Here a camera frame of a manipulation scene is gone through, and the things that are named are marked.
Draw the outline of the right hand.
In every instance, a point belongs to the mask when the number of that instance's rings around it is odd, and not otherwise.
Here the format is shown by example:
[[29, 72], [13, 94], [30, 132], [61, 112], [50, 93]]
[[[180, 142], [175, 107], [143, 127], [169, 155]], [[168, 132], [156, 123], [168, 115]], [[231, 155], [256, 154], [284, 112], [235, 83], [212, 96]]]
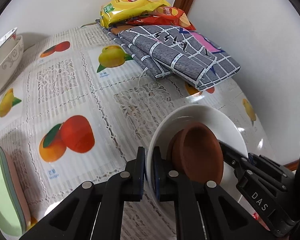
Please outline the right hand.
[[265, 224], [265, 222], [261, 219], [261, 217], [258, 215], [258, 213], [254, 212], [253, 213], [253, 218], [255, 220], [257, 220], [266, 230], [269, 231], [269, 228], [267, 227], [267, 225]]

